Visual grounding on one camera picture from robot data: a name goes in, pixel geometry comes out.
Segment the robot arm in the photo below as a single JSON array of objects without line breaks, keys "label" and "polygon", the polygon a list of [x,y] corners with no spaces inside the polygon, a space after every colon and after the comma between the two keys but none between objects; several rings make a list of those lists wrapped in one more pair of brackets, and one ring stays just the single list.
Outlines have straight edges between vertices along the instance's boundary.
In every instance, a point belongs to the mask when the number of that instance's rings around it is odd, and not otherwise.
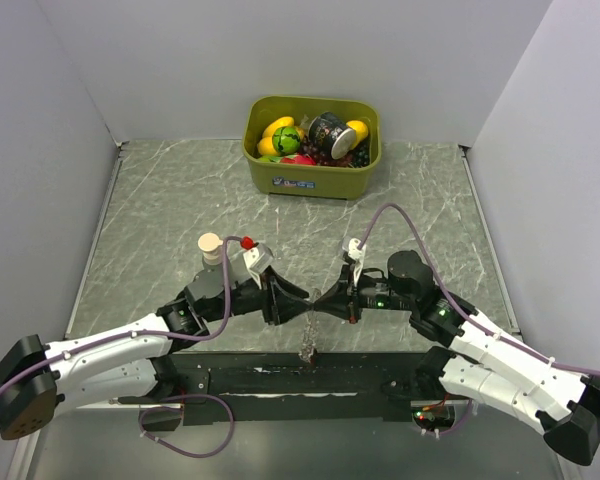
[{"label": "robot arm", "polygon": [[[416,252],[391,255],[385,273],[364,268],[366,247],[360,244],[346,242],[340,277],[313,303],[276,274],[265,245],[249,241],[228,265],[207,263],[155,314],[78,340],[47,345],[37,336],[20,340],[0,362],[2,438],[29,435],[54,415],[97,401],[168,397],[177,380],[168,355],[215,338],[230,314],[260,310],[268,324],[280,325],[309,310],[350,323],[364,309],[404,310],[418,333],[444,347],[427,352],[417,369],[418,386],[431,392],[429,398],[449,393],[490,405],[542,434],[565,458],[591,463],[600,443],[600,377],[547,364],[473,305],[441,290]],[[210,333],[201,318],[222,319],[222,325]],[[44,367],[34,367],[41,362]]]},{"label": "robot arm", "polygon": [[347,242],[340,278],[315,303],[316,310],[351,323],[361,318],[364,308],[410,311],[411,326],[446,347],[432,348],[423,359],[423,389],[492,406],[531,426],[565,458],[581,465],[591,463],[600,444],[600,377],[553,367],[553,359],[543,361],[541,354],[451,294],[472,320],[466,321],[435,284],[431,268],[417,252],[394,253],[386,276],[373,269],[381,274],[378,278],[361,269],[364,253],[356,252],[357,245],[355,239]]},{"label": "robot arm", "polygon": [[[267,323],[279,325],[308,310],[309,294],[273,270],[271,251],[263,244],[249,246],[228,265],[231,314],[260,310]],[[201,318],[226,321],[224,297],[222,265],[206,264],[175,300],[133,323],[46,345],[37,335],[21,339],[0,362],[0,388],[40,362],[47,366],[0,395],[2,438],[29,435],[55,415],[82,405],[170,395],[176,375],[164,361],[166,356],[217,336],[218,331],[210,334]]]}]

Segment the label on bin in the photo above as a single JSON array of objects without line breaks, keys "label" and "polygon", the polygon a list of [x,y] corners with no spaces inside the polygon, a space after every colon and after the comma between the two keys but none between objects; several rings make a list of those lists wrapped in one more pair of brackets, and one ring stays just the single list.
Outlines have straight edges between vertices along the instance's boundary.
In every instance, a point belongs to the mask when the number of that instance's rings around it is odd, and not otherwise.
[{"label": "label on bin", "polygon": [[273,177],[273,186],[274,187],[316,188],[315,182],[287,180],[284,177]]}]

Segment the yellow lemon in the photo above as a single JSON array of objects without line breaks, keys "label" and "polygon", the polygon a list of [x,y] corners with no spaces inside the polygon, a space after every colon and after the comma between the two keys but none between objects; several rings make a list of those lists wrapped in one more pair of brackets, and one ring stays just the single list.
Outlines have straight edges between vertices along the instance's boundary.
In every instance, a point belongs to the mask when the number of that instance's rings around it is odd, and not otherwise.
[{"label": "yellow lemon", "polygon": [[358,144],[362,140],[367,138],[367,136],[369,135],[369,127],[367,127],[364,124],[364,122],[361,122],[360,120],[351,120],[350,122],[347,122],[347,126],[352,128],[356,132],[356,141],[351,147],[351,149],[353,150],[358,146]]},{"label": "yellow lemon", "polygon": [[264,137],[258,142],[258,153],[260,155],[279,155],[276,149],[273,147],[273,138]]}]

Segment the metal frame edge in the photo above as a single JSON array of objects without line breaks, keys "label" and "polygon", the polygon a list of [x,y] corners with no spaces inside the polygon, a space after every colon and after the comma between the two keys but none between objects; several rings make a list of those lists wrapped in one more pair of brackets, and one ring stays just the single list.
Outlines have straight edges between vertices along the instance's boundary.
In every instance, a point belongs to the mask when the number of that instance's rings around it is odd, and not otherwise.
[{"label": "metal frame edge", "polygon": [[89,269],[91,268],[91,263],[93,262],[93,257],[96,253],[96,247],[98,246],[98,240],[100,239],[100,232],[102,231],[102,227],[104,225],[104,219],[107,215],[107,209],[109,208],[109,202],[111,201],[111,196],[113,195],[113,189],[116,184],[116,180],[118,179],[118,173],[120,172],[120,166],[122,165],[122,149],[118,149],[118,156],[113,165],[113,171],[111,172],[111,179],[109,180],[109,185],[107,186],[107,191],[104,196],[104,200],[102,202],[102,207],[100,209],[100,216],[98,217],[98,224],[96,226],[96,231],[93,234],[93,240],[91,242],[91,249],[89,250],[89,256],[87,257],[87,263],[84,267],[84,272],[82,273],[82,279],[80,280],[80,286],[78,287],[78,293],[76,294],[76,299],[73,303],[73,308],[71,309],[71,316],[69,317],[69,325],[67,325],[67,330],[64,333],[64,338],[67,339],[71,334],[71,329],[73,328],[73,322],[76,318],[76,313],[78,312],[78,305],[80,304],[80,298],[82,297],[82,292],[84,290],[84,286],[87,283],[87,276],[89,275]]},{"label": "metal frame edge", "polygon": [[520,326],[518,325],[516,314],[513,311],[513,305],[511,304],[511,298],[509,297],[509,290],[507,289],[507,285],[504,281],[504,276],[502,275],[500,262],[498,261],[498,256],[496,254],[495,247],[493,246],[493,240],[491,238],[491,232],[489,231],[489,227],[487,226],[487,220],[484,216],[482,205],[480,204],[480,198],[478,197],[478,192],[476,191],[475,183],[473,182],[473,176],[471,175],[471,168],[469,167],[467,156],[466,154],[462,153],[460,157],[462,158],[462,163],[464,165],[465,172],[467,173],[467,178],[469,179],[469,185],[471,185],[471,193],[473,194],[473,198],[476,202],[476,207],[478,208],[478,214],[480,215],[480,220],[482,221],[482,226],[484,227],[484,233],[487,236],[489,250],[491,251],[491,258],[493,259],[493,265],[496,270],[496,278],[498,279],[498,285],[500,286],[500,291],[502,292],[502,299],[504,300],[504,307],[507,310],[507,315],[509,315],[511,327],[514,329],[514,331],[511,333],[520,333]]},{"label": "metal frame edge", "polygon": [[39,438],[40,430],[18,440],[6,480],[27,479]]}]

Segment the wire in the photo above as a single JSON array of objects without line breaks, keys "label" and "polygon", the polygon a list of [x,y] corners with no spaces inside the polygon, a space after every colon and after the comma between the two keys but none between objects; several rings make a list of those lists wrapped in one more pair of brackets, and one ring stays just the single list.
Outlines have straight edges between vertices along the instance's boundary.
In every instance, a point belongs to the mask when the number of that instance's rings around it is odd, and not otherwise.
[{"label": "wire", "polygon": [[448,430],[445,430],[444,432],[440,432],[440,436],[444,436],[444,435],[449,435],[455,431],[457,431],[458,429],[460,429],[460,427],[462,427],[465,423],[467,423],[467,420],[469,420],[469,417],[471,415],[471,410],[473,407],[473,400],[469,399],[469,401],[467,402],[467,408],[464,411],[464,413],[462,414],[462,417],[460,417],[460,420],[458,420],[457,422],[454,422],[453,425],[451,425],[451,428],[449,428]]},{"label": "wire", "polygon": [[[13,387],[15,384],[17,384],[23,378],[27,377],[28,375],[31,375],[32,373],[37,372],[41,368],[45,368],[45,367],[51,365],[52,363],[63,360],[66,357],[66,355],[70,355],[70,356],[76,355],[76,354],[82,353],[86,350],[90,350],[92,348],[99,347],[101,345],[106,345],[108,343],[114,342],[116,340],[120,340],[122,338],[129,338],[130,336],[133,338],[134,336],[140,337],[140,336],[150,335],[150,336],[163,336],[163,337],[167,337],[167,338],[172,338],[172,339],[175,338],[175,339],[179,339],[179,340],[187,340],[187,341],[193,341],[193,342],[203,342],[203,341],[213,340],[214,338],[218,337],[224,331],[224,329],[227,327],[227,324],[229,322],[229,317],[231,316],[231,285],[229,283],[228,244],[230,241],[238,241],[239,242],[240,240],[241,240],[240,237],[228,236],[228,237],[225,237],[225,239],[222,243],[222,280],[223,280],[223,284],[224,284],[224,316],[222,319],[222,323],[220,324],[220,326],[218,327],[218,329],[215,332],[213,332],[209,335],[200,336],[200,335],[185,335],[182,333],[175,333],[175,332],[163,332],[160,330],[140,330],[140,331],[129,331],[129,332],[118,333],[115,335],[111,335],[109,337],[101,338],[101,339],[95,340],[91,343],[87,343],[85,345],[80,345],[71,350],[67,350],[66,352],[63,352],[63,353],[60,353],[53,357],[47,358],[46,360],[42,360],[41,362],[38,362],[35,365],[32,365],[29,368],[26,368],[25,370],[23,370],[22,372],[18,373],[13,378],[11,378],[7,382],[5,382],[0,387],[0,397],[7,390],[9,390],[11,387]],[[213,397],[211,395],[208,395],[207,398],[210,398],[215,401],[219,401],[221,404],[226,405],[222,400],[220,400],[219,398],[217,399],[216,397]]]},{"label": "wire", "polygon": [[442,399],[442,401],[438,402],[438,403],[434,403],[433,405],[427,405],[426,407],[422,408],[423,412],[428,412],[429,410],[437,410],[439,408],[444,407],[444,404],[447,402],[447,400],[449,399],[449,394],[445,394],[444,398]]},{"label": "wire", "polygon": [[[374,225],[378,221],[380,214],[383,211],[385,211],[387,208],[394,208],[395,210],[397,210],[398,213],[400,215],[402,215],[402,218],[404,218],[404,220],[409,225],[409,228],[411,229],[411,232],[413,233],[415,241],[418,244],[420,251],[422,252],[422,256],[424,257],[424,259],[427,262],[427,264],[429,265],[429,267],[431,267],[431,271],[433,272],[433,276],[436,279],[436,282],[438,284],[438,287],[440,288],[440,291],[445,296],[445,298],[447,299],[449,304],[453,307],[453,309],[456,312],[458,312],[458,314],[463,318],[463,320],[469,322],[471,325],[476,327],[478,330],[483,332],[485,335],[487,335],[487,336],[494,335],[495,332],[492,332],[487,327],[485,327],[485,326],[481,325],[480,323],[478,323],[477,321],[475,321],[473,318],[471,318],[469,315],[467,315],[465,313],[465,311],[462,310],[462,308],[460,308],[460,305],[458,305],[458,303],[455,301],[455,299],[453,298],[453,296],[451,295],[449,290],[447,290],[447,287],[445,286],[444,282],[442,281],[442,278],[440,277],[440,273],[436,269],[436,266],[433,263],[433,260],[431,259],[431,256],[429,255],[429,252],[427,251],[427,248],[424,246],[424,242],[422,241],[422,238],[420,237],[420,234],[418,233],[418,230],[416,229],[415,224],[413,223],[413,221],[411,220],[411,218],[409,217],[407,212],[405,212],[402,209],[402,207],[400,207],[399,205],[397,205],[393,202],[389,202],[389,203],[385,203],[380,208],[378,208],[378,210],[376,210],[376,213],[373,214],[373,217],[371,218],[371,221],[369,222],[369,225],[367,226],[367,230],[364,232],[364,235],[362,236],[362,239],[361,239],[360,243],[358,244],[358,249],[362,249],[362,247],[365,245],[365,243],[367,243],[367,240],[369,239],[369,235],[371,234],[371,230],[373,229]],[[507,337],[500,337],[500,341],[504,342],[507,345],[510,345],[514,348],[517,348],[518,350],[521,350],[521,351],[527,353],[528,355],[531,355],[533,358],[540,360],[541,362],[544,362],[547,364],[551,363],[551,360],[549,360],[549,358],[545,357],[544,355],[542,355],[539,352],[536,352],[532,348],[527,347],[524,344],[518,343]],[[563,370],[565,372],[582,373],[584,375],[593,375],[593,376],[600,377],[600,370],[574,367],[574,366],[567,365],[564,363],[559,363],[559,362],[553,362],[552,366],[554,368],[557,368],[558,370]],[[447,430],[445,433],[449,433],[451,430],[454,430],[454,428],[452,427],[451,429]]]},{"label": "wire", "polygon": [[227,436],[225,437],[225,439],[222,441],[222,443],[220,445],[218,445],[216,448],[214,448],[213,450],[211,450],[210,452],[206,452],[206,453],[192,453],[192,452],[187,452],[186,450],[182,450],[181,448],[176,447],[175,445],[166,442],[165,440],[156,437],[155,435],[149,433],[144,426],[142,425],[142,421],[144,420],[144,417],[146,417],[147,415],[151,414],[151,413],[155,413],[155,412],[177,412],[180,409],[178,408],[172,408],[172,407],[153,407],[153,408],[149,408],[148,410],[145,410],[144,412],[142,412],[140,414],[140,416],[138,417],[138,425],[140,426],[140,436],[142,437],[147,437],[149,440],[153,440],[154,442],[162,445],[165,448],[168,448],[169,450],[172,450],[176,453],[179,453],[180,455],[184,455],[185,457],[189,457],[189,458],[208,458],[208,457],[213,457],[214,455],[220,453],[222,450],[224,450],[224,448],[229,445],[229,442],[231,441],[231,437],[233,437],[233,431],[235,430],[235,419],[233,418],[233,412],[231,411],[231,408],[229,407],[229,405],[227,405],[227,402],[225,402],[224,400],[222,400],[220,397],[216,397],[214,395],[208,395],[206,393],[190,393],[188,395],[176,395],[174,397],[168,397],[168,398],[163,398],[161,400],[162,403],[170,403],[170,402],[174,402],[174,401],[181,401],[184,402],[185,400],[189,399],[189,398],[207,398],[209,400],[213,400],[214,402],[219,403],[220,405],[222,405],[224,407],[224,409],[227,411],[227,414],[229,415],[229,431],[227,432]]}]

